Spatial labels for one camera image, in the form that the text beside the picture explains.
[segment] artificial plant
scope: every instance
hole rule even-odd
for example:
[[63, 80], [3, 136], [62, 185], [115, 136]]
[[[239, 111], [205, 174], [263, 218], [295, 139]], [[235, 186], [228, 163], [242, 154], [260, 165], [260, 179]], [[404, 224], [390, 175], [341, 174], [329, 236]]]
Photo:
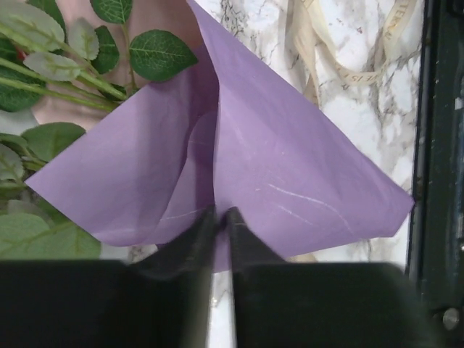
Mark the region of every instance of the artificial plant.
[[[1, 110], [29, 109], [51, 96], [110, 113], [137, 92], [136, 74], [163, 82], [196, 63], [187, 45], [167, 31], [149, 30], [130, 40], [132, 0], [90, 2], [100, 19], [121, 26], [122, 53], [105, 25], [94, 29], [79, 18], [66, 30], [55, 0], [0, 0]], [[130, 66], [127, 86], [104, 77], [121, 57]], [[39, 125], [21, 135], [0, 133], [0, 259], [99, 256], [96, 239], [24, 184], [84, 133], [72, 123]]]

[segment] folded paper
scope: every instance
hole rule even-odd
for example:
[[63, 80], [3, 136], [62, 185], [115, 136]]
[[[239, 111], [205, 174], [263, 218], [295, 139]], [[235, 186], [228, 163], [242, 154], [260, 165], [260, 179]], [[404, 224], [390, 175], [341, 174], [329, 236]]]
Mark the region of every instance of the folded paper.
[[[162, 244], [215, 204], [282, 257], [393, 236], [413, 201], [194, 1], [199, 63], [149, 84], [27, 184], [97, 239]], [[216, 270], [228, 268], [217, 243]]]

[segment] black plastic object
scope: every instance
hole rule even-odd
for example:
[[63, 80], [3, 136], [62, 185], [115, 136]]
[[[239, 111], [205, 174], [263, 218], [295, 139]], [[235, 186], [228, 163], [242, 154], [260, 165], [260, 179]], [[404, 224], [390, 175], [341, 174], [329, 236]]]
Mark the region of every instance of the black plastic object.
[[145, 260], [0, 262], [0, 347], [205, 347], [214, 209]]
[[464, 342], [463, 9], [426, 1], [407, 268], [449, 347]]
[[396, 267], [287, 263], [237, 209], [227, 220], [238, 348], [442, 347]]

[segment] leaf stem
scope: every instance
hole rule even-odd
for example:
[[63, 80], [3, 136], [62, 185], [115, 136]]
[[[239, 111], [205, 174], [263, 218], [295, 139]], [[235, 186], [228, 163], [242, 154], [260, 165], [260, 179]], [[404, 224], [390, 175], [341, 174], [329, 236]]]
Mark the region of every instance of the leaf stem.
[[100, 76], [100, 73], [94, 68], [94, 66], [86, 59], [82, 58], [79, 53], [77, 53], [70, 45], [65, 42], [60, 43], [60, 47], [63, 51], [72, 54], [76, 58], [78, 58], [85, 66], [85, 68], [89, 69], [96, 77]]
[[17, 183], [18, 186], [24, 185], [22, 179], [16, 174], [15, 169], [9, 165], [9, 163], [4, 159], [3, 156], [0, 156], [0, 165], [3, 165], [5, 170], [7, 170], [13, 177], [14, 181]]
[[129, 40], [129, 32], [128, 32], [128, 26], [125, 24], [125, 22], [121, 25], [123, 28], [123, 34], [124, 34], [124, 41], [125, 41], [125, 55], [126, 58], [129, 62], [129, 74], [130, 74], [130, 86], [132, 88], [132, 91], [137, 89], [136, 85], [136, 76], [133, 73], [133, 68], [131, 65], [131, 51], [129, 50], [129, 46], [131, 44]]
[[108, 111], [108, 112], [111, 112], [114, 109], [113, 107], [109, 107], [107, 105], [97, 104], [95, 102], [85, 100], [85, 99], [81, 99], [81, 98], [77, 98], [75, 96], [70, 96], [70, 95], [67, 95], [67, 94], [60, 93], [60, 92], [51, 91], [49, 89], [40, 87], [38, 85], [29, 85], [29, 84], [21, 82], [21, 81], [10, 80], [8, 78], [0, 77], [0, 84], [5, 85], [5, 86], [9, 86], [9, 87], [13, 87], [13, 88], [17, 88], [17, 89], [22, 89], [24, 91], [29, 91], [29, 92], [41, 94], [41, 95], [44, 95], [44, 96], [55, 96], [57, 98], [68, 100], [69, 102], [85, 105], [87, 107], [93, 107], [95, 109], [100, 109], [100, 110], [104, 110], [104, 111]]
[[9, 69], [14, 70], [14, 71], [18, 71], [19, 73], [21, 73], [23, 75], [30, 76], [30, 77], [36, 78], [38, 80], [42, 80], [42, 81], [45, 81], [47, 83], [50, 83], [50, 84], [53, 84], [53, 85], [56, 85], [56, 86], [61, 86], [63, 88], [67, 88], [70, 91], [74, 91], [75, 93], [87, 96], [88, 98], [99, 100], [100, 102], [104, 102], [104, 103], [108, 104], [109, 106], [112, 106], [112, 107], [117, 106], [114, 103], [112, 103], [111, 101], [103, 98], [102, 96], [98, 96], [98, 95], [93, 94], [91, 92], [87, 92], [86, 90], [84, 90], [82, 88], [74, 86], [72, 83], [66, 83], [66, 82], [50, 80], [50, 79], [45, 78], [44, 76], [36, 73], [35, 71], [32, 71], [32, 70], [30, 70], [30, 69], [28, 69], [26, 67], [22, 67], [19, 64], [10, 62], [9, 60], [6, 60], [6, 59], [1, 58], [1, 57], [0, 57], [0, 65], [3, 66], [3, 67], [8, 67]]
[[[48, 51], [45, 47], [42, 47], [41, 45], [37, 44], [36, 42], [31, 40], [27, 36], [24, 36], [21, 33], [16, 33], [13, 29], [9, 28], [8, 26], [6, 26], [6, 25], [4, 25], [2, 23], [0, 23], [0, 34], [3, 34], [4, 36], [9, 38], [10, 40], [13, 40], [14, 42], [19, 44], [20, 46], [24, 46], [24, 47], [28, 48], [31, 51], [34, 51], [34, 52], [47, 52]], [[85, 59], [81, 59], [81, 57], [75, 52], [75, 50], [72, 49], [68, 44], [66, 44], [65, 42], [59, 42], [53, 36], [50, 36], [50, 35], [45, 35], [45, 36], [47, 36], [51, 41], [57, 43], [59, 45], [59, 47], [61, 47], [63, 49], [63, 51], [66, 51], [66, 52], [71, 53], [73, 55], [77, 55], [77, 57], [80, 60], [83, 60], [83, 64], [96, 76], [96, 77], [93, 77], [93, 76], [90, 76], [87, 72], [82, 72], [81, 76], [84, 79], [86, 79], [87, 81], [94, 84], [96, 87], [98, 87], [98, 89], [100, 89], [102, 91], [105, 91], [108, 94], [111, 94], [112, 96], [115, 96], [116, 98], [118, 98], [120, 100], [126, 100], [127, 99], [127, 96], [125, 94], [119, 92], [116, 88], [111, 86], [110, 83], [108, 83], [108, 82], [106, 82], [104, 80], [100, 80], [99, 79], [99, 73], [92, 66], [92, 64], [90, 64]]]
[[127, 96], [124, 93], [118, 91], [116, 88], [111, 86], [108, 82], [99, 80], [98, 78], [95, 78], [94, 76], [88, 74], [87, 72], [82, 72], [80, 74], [80, 77], [84, 79], [85, 81], [94, 85], [100, 91], [107, 92], [108, 94], [111, 94], [112, 96], [120, 100], [127, 99]]
[[39, 164], [35, 161], [23, 161], [24, 167], [26, 169], [32, 170], [33, 172], [38, 172], [44, 167], [44, 165]]
[[25, 153], [26, 157], [29, 159], [27, 162], [33, 162], [33, 163], [36, 163], [37, 165], [39, 165], [41, 168], [47, 164], [47, 162], [44, 162], [42, 161], [41, 159], [35, 157], [34, 155], [32, 155], [30, 153], [30, 151], [25, 148], [25, 147], [22, 147], [22, 150], [23, 152]]

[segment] white scratch mark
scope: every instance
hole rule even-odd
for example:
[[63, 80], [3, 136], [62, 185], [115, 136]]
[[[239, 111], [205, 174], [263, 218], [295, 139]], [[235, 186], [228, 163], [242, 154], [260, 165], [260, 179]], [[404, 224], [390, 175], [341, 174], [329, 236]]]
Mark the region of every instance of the white scratch mark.
[[299, 216], [298, 214], [295, 214], [294, 212], [292, 212], [291, 210], [288, 210], [287, 208], [281, 206], [281, 205], [277, 205], [277, 207], [281, 210], [283, 210], [284, 212], [286, 212], [287, 214], [303, 221], [304, 223], [307, 223], [308, 225], [311, 225], [311, 226], [314, 226], [314, 223], [311, 223], [310, 221], [304, 219], [303, 217]]
[[235, 120], [232, 117], [230, 117], [229, 120], [232, 123], [233, 130], [235, 131], [235, 133], [237, 135], [237, 140], [239, 141], [239, 143], [243, 147], [249, 148], [249, 145], [248, 145], [247, 141], [245, 140], [244, 135], [240, 130], [240, 127], [237, 126], [237, 123], [235, 122]]
[[197, 210], [194, 210], [193, 212], [186, 212], [185, 214], [182, 214], [182, 215], [164, 217], [164, 218], [161, 219], [160, 221], [164, 221], [164, 220], [174, 220], [174, 219], [178, 219], [178, 218], [183, 218], [184, 216], [192, 215], [192, 214], [195, 214], [196, 212], [201, 212], [202, 210], [203, 210], [203, 209], [197, 209]]
[[356, 237], [356, 239], [360, 239], [358, 236], [356, 236], [354, 233], [353, 233], [353, 230], [351, 229], [351, 227], [349, 226], [349, 223], [348, 221], [343, 217], [341, 216], [341, 214], [339, 213], [339, 211], [337, 209], [335, 209], [334, 207], [332, 207], [331, 205], [325, 203], [325, 202], [322, 202], [318, 199], [314, 199], [314, 198], [311, 198], [311, 197], [306, 197], [306, 196], [302, 196], [301, 194], [295, 194], [294, 192], [290, 192], [290, 191], [286, 191], [280, 187], [277, 187], [277, 186], [274, 186], [272, 183], [269, 183], [268, 184], [270, 187], [272, 187], [273, 189], [279, 191], [279, 192], [282, 192], [283, 194], [288, 194], [289, 196], [293, 196], [293, 197], [297, 197], [297, 198], [301, 198], [301, 199], [306, 199], [307, 201], [309, 202], [312, 202], [312, 203], [315, 203], [317, 205], [321, 205], [327, 209], [329, 209], [330, 211], [334, 212], [339, 218], [341, 221], [343, 221], [343, 224], [345, 224], [345, 226], [347, 227], [348, 231], [354, 236]]

